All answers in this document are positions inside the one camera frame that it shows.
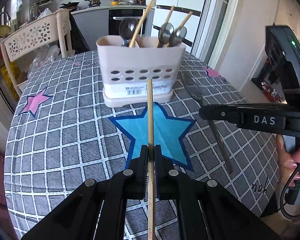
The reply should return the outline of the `right hand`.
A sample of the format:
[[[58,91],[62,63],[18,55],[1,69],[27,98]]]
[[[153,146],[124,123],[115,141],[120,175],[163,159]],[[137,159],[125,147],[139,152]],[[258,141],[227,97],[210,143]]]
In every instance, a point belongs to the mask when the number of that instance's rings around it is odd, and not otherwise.
[[[283,186],[296,169],[297,164],[300,163],[300,148],[294,153],[288,153],[284,147],[283,138],[279,134],[276,135],[276,147],[280,184]]]

